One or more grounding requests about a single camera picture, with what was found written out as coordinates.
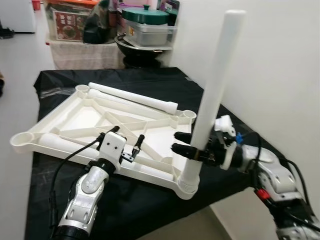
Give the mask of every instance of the white pvc pipe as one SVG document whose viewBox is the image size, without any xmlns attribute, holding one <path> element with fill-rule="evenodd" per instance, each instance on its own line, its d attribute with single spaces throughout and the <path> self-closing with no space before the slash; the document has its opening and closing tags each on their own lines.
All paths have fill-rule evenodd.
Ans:
<svg viewBox="0 0 320 240">
<path fill-rule="evenodd" d="M 113 87 L 109 87 L 109 86 L 104 86 L 101 84 L 97 84 L 97 83 L 93 83 L 93 82 L 89 82 L 88 86 L 91 89 L 96 89 L 99 90 L 101 92 L 107 93 L 107 94 L 111 94 L 113 96 L 117 96 L 119 98 L 122 99 L 128 99 L 130 101 L 139 103 L 139 104 L 143 104 L 155 109 L 160 109 L 162 111 L 165 111 L 168 114 L 175 114 L 178 104 L 172 101 L 162 101 L 159 99 L 155 99 L 152 97 L 148 97 L 148 96 L 143 96 L 143 95 L 139 95 L 139 94 L 135 94 L 132 92 L 128 92 L 128 91 L 123 91 L 123 90 L 119 90 Z"/>
<path fill-rule="evenodd" d="M 210 76 L 204 88 L 197 120 L 192 133 L 190 145 L 204 150 L 211 129 L 216 120 L 220 102 L 226 86 L 226 73 L 231 63 L 235 47 L 239 39 L 246 12 L 243 10 L 228 10 L 216 47 L 215 55 L 210 65 Z M 186 192 L 196 192 L 199 184 L 199 173 L 202 162 L 188 159 L 179 178 L 179 186 Z"/>
<path fill-rule="evenodd" d="M 59 137 L 55 134 L 51 134 L 51 133 L 43 134 L 40 137 L 38 144 L 41 146 L 44 146 L 44 147 L 56 149 L 59 151 L 64 151 L 67 153 L 74 153 L 75 151 L 84 147 L 81 144 L 62 139 L 61 137 Z M 78 155 L 83 156 L 83 157 L 87 157 L 90 159 L 96 159 L 96 157 L 99 155 L 99 152 L 97 150 L 89 147 L 89 148 L 83 150 L 82 152 L 80 152 Z M 136 172 L 141 172 L 144 174 L 148 174 L 148 175 L 155 176 L 158 178 L 166 179 L 169 181 L 174 180 L 174 176 L 168 172 L 161 171 L 156 168 L 152 168 L 152 167 L 145 166 L 142 164 L 138 164 L 136 162 L 130 163 L 130 162 L 126 162 L 124 160 L 124 161 L 122 161 L 121 165 L 127 169 L 131 169 Z"/>
<path fill-rule="evenodd" d="M 44 147 L 57 149 L 59 151 L 67 153 L 74 153 L 75 151 L 78 151 L 79 149 L 84 147 L 81 144 L 62 139 L 61 137 L 51 133 L 43 134 L 40 137 L 38 144 Z M 99 152 L 97 150 L 89 147 L 80 152 L 78 155 L 95 159 L 98 156 L 98 154 Z"/>
<path fill-rule="evenodd" d="M 148 111 L 155 111 L 155 112 L 157 111 L 157 110 L 152 109 L 150 107 L 143 106 L 143 105 L 141 105 L 139 103 L 136 103 L 136 102 L 133 102 L 133 101 L 129 101 L 129 100 L 125 100 L 125 99 L 120 98 L 120 97 L 112 96 L 112 95 L 103 93 L 103 92 L 101 92 L 101 91 L 99 91 L 97 89 L 93 89 L 93 88 L 91 88 L 89 90 L 88 95 L 90 97 L 93 97 L 93 98 L 106 99 L 106 100 L 110 100 L 110 101 L 117 102 L 117 103 L 120 103 L 120 104 L 126 104 L 126 105 L 135 106 L 137 108 L 146 109 Z"/>
</svg>

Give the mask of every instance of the tiled floor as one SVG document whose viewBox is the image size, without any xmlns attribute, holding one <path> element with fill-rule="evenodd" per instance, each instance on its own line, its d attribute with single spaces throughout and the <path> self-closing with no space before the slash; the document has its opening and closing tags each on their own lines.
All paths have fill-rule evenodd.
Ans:
<svg viewBox="0 0 320 240">
<path fill-rule="evenodd" d="M 0 71 L 5 77 L 0 98 L 0 234 L 4 240 L 24 238 L 32 167 L 32 154 L 16 154 L 9 139 L 36 123 L 39 103 L 33 83 L 41 70 L 54 69 L 50 47 L 45 45 L 48 27 L 44 13 L 37 11 L 36 17 L 36 34 L 0 40 Z M 206 208 L 140 240 L 228 239 L 218 226 Z"/>
</svg>

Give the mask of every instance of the black plastic bag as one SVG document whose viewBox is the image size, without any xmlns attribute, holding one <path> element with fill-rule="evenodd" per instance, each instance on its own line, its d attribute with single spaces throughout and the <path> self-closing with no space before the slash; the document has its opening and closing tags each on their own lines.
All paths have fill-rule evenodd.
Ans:
<svg viewBox="0 0 320 240">
<path fill-rule="evenodd" d="M 116 29 L 111 27 L 109 0 L 101 0 L 86 19 L 83 30 L 83 42 L 85 44 L 104 44 L 114 42 Z"/>
</svg>

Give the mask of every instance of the circular socket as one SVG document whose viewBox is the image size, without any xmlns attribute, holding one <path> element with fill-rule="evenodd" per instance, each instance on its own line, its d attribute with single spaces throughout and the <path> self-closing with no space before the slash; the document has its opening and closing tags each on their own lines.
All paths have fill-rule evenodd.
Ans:
<svg viewBox="0 0 320 240">
<path fill-rule="evenodd" d="M 20 132 L 10 139 L 10 143 L 14 147 L 23 146 L 31 143 L 35 136 L 31 132 Z"/>
<path fill-rule="evenodd" d="M 194 121 L 195 121 L 195 119 L 197 117 L 197 114 L 194 111 L 191 111 L 191 110 L 184 110 L 182 112 L 182 116 L 185 117 L 185 118 L 192 119 L 192 123 L 194 123 Z"/>
<path fill-rule="evenodd" d="M 75 86 L 75 90 L 82 92 L 82 93 L 87 93 L 90 90 L 90 87 L 88 87 L 87 85 L 77 85 Z"/>
</svg>

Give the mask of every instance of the plastic bag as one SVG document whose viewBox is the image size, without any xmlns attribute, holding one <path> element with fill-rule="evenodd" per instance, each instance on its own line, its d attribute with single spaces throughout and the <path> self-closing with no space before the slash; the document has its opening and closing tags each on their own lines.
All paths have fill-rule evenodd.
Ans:
<svg viewBox="0 0 320 240">
<path fill-rule="evenodd" d="M 114 10 L 113 2 L 101 0 L 86 19 L 83 42 L 85 44 L 113 43 L 117 32 L 116 17 L 117 11 Z"/>
</svg>

